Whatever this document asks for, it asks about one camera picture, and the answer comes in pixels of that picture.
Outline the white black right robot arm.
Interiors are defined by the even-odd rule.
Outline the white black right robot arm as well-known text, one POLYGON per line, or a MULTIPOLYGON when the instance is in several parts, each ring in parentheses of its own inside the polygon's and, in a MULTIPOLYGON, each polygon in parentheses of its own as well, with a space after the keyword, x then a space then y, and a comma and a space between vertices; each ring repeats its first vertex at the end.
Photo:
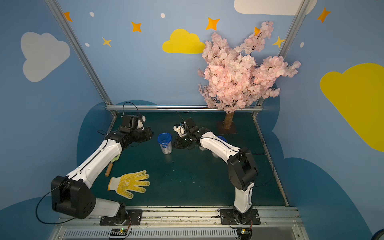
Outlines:
POLYGON ((253 210, 252 193, 259 171, 249 150, 224 142, 207 128, 193 132, 182 126, 174 126, 174 131, 178 134, 173 142, 174 148, 190 149, 199 146, 211 151, 227 164, 230 182, 235 187, 231 218, 239 224, 252 222, 256 215, 256 211, 253 210))

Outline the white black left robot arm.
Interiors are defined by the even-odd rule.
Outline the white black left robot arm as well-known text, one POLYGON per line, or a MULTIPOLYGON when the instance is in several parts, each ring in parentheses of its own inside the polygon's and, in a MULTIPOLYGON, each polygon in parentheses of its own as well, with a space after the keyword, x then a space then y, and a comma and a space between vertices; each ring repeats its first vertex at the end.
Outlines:
POLYGON ((52 209, 77 219, 101 216, 101 225, 128 225, 125 204, 96 198, 91 187, 107 165, 130 144, 146 142, 153 135, 149 127, 107 134, 99 148, 81 165, 66 176, 57 176, 52 180, 52 209))

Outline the yellow white work glove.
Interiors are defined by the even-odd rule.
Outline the yellow white work glove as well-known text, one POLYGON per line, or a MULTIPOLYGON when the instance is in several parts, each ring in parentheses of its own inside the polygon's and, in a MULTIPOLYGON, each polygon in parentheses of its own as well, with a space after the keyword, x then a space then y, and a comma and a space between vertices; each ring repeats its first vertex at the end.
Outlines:
POLYGON ((148 181, 150 175, 146 170, 124 174, 118 178, 112 177, 108 184, 108 191, 114 191, 126 199, 133 199, 134 193, 144 194, 146 187, 150 186, 148 181))

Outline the green plastic garden fork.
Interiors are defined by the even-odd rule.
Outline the green plastic garden fork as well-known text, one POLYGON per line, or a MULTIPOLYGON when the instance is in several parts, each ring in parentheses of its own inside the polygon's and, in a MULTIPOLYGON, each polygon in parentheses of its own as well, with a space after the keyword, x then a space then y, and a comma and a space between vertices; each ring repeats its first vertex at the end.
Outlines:
POLYGON ((106 170, 106 172, 105 172, 105 177, 108 177, 109 175, 110 175, 110 173, 111 173, 111 171, 112 171, 112 168, 113 168, 113 165, 114 165, 114 162, 116 162, 116 161, 118 161, 119 159, 120 159, 120 154, 119 155, 117 155, 117 156, 115 156, 112 160, 111 160, 111 162, 109 163, 109 165, 108 165, 108 167, 107 167, 107 170, 106 170))

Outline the pink artificial blossom tree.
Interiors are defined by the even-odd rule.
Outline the pink artificial blossom tree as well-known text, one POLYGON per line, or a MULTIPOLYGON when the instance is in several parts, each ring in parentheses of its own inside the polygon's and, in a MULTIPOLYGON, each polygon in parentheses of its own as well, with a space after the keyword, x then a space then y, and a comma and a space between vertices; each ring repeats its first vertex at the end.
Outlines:
POLYGON ((282 56, 269 56, 259 65, 253 52, 261 52, 265 48, 274 30, 272 21, 262 22, 244 42, 231 48, 227 39, 217 32, 206 42, 202 57, 207 63, 204 70, 198 70, 200 77, 208 81, 205 86, 199 85, 199 92, 207 106, 225 111, 222 127, 232 127, 234 113, 250 106, 259 99, 275 98, 280 89, 274 88, 279 77, 292 78, 301 66, 299 61, 289 64, 282 56))

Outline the left small circuit board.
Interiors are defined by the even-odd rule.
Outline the left small circuit board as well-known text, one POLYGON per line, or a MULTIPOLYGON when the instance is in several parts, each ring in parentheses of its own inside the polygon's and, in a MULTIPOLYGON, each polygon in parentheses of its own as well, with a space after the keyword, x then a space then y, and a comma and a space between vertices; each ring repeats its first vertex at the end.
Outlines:
POLYGON ((128 229, 111 229, 109 234, 109 240, 124 240, 128 236, 128 229))

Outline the small circuit board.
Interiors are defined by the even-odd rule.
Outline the small circuit board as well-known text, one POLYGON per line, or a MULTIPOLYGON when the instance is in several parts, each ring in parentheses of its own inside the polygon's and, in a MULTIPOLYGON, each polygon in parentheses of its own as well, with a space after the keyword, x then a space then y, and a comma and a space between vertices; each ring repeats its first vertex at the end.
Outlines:
POLYGON ((237 240, 250 240, 252 238, 252 230, 251 229, 237 229, 237 240))
POLYGON ((111 229, 109 234, 109 240, 124 240, 128 236, 128 229, 111 229))

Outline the right small circuit board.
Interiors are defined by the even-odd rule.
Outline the right small circuit board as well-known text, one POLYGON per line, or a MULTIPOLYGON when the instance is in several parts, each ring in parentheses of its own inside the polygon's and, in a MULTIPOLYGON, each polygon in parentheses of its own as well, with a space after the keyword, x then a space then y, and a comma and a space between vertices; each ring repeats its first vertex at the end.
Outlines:
POLYGON ((252 230, 251 229, 237 229, 237 240, 250 240, 252 238, 252 230))

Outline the dark metal tree base plate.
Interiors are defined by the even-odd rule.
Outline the dark metal tree base plate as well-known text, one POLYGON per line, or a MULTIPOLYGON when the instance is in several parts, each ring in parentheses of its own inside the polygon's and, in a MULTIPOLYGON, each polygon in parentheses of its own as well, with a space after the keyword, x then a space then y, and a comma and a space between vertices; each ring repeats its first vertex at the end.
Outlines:
POLYGON ((231 126, 229 129, 224 128, 224 122, 217 122, 217 126, 219 135, 233 135, 237 133, 237 129, 234 122, 231 122, 231 126))

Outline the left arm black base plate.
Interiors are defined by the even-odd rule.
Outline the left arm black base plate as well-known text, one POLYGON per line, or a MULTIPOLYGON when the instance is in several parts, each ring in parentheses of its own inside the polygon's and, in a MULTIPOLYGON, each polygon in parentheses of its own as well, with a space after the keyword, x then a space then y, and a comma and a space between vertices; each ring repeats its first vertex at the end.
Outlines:
POLYGON ((102 217, 100 226, 138 226, 142 219, 142 210, 121 210, 115 217, 102 217))

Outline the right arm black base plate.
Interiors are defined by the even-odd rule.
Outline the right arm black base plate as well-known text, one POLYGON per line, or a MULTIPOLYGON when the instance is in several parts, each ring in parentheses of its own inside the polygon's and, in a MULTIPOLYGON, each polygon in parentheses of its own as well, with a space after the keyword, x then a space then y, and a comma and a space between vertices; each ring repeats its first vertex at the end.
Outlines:
POLYGON ((250 208, 245 213, 236 209, 219 209, 218 216, 222 225, 260 225, 260 215, 257 209, 250 208))

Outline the left aluminium corner post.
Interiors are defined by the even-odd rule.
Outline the left aluminium corner post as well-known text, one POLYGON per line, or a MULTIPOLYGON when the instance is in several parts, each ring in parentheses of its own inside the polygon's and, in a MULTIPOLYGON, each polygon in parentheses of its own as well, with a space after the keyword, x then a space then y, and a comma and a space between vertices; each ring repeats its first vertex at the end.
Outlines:
POLYGON ((45 0, 48 8, 50 9, 51 13, 55 17, 56 21, 58 22, 60 28, 62 29, 63 33, 67 37, 69 43, 71 44, 72 48, 74 49, 76 55, 78 56, 80 62, 82 63, 84 69, 86 70, 88 76, 90 77, 91 81, 93 82, 94 86, 96 87, 98 93, 100 94, 101 98, 103 99, 106 106, 112 105, 112 101, 107 94, 106 89, 104 88, 100 78, 98 77, 95 69, 93 68, 89 58, 87 57, 80 41, 78 40, 74 30, 72 29, 70 22, 66 19, 64 12, 62 11, 62 8, 58 1, 53 0, 45 0))

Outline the aluminium corner post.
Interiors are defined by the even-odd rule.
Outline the aluminium corner post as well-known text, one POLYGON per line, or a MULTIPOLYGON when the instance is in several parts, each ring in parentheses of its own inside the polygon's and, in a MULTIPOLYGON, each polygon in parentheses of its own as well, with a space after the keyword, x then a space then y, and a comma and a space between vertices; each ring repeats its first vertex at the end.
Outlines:
POLYGON ((86 70, 88 76, 90 77, 91 81, 93 82, 94 86, 96 87, 98 93, 100 94, 101 98, 103 99, 106 106, 112 105, 112 101, 107 94, 106 89, 104 88, 100 78, 98 77, 95 69, 93 68, 89 58, 87 57, 80 41, 78 40, 74 30, 72 29, 70 22, 66 19, 64 12, 62 11, 62 8, 58 1, 53 0, 45 0, 48 8, 50 9, 51 13, 55 17, 56 21, 58 22, 60 28, 62 29, 63 33, 67 37, 69 43, 71 44, 72 48, 74 49, 76 55, 78 56, 80 62, 82 63, 84 69, 86 70))
POLYGON ((258 61, 268 56, 282 56, 288 60, 288 52, 308 13, 316 1, 262 1, 262 21, 274 22, 272 38, 266 41, 266 48, 254 54, 258 61))

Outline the front aluminium rail frame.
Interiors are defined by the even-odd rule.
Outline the front aluminium rail frame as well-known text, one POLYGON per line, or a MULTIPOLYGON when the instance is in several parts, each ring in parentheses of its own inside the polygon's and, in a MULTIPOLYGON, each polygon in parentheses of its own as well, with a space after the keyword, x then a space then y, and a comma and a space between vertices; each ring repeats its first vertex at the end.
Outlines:
POLYGON ((307 240, 299 211, 256 207, 260 225, 222 225, 219 209, 229 207, 129 207, 142 210, 138 226, 100 226, 102 217, 72 220, 54 228, 51 240, 109 240, 111 229, 128 229, 124 240, 237 240, 237 229, 251 229, 251 240, 307 240))

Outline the right aluminium corner post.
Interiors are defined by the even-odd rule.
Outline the right aluminium corner post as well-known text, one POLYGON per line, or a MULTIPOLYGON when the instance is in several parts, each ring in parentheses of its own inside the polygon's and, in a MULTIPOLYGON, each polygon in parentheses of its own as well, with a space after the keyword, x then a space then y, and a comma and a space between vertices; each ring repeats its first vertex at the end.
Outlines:
POLYGON ((258 61, 268 56, 282 56, 288 60, 288 52, 308 13, 316 1, 262 1, 262 21, 274 22, 272 38, 266 41, 266 48, 254 54, 258 61))

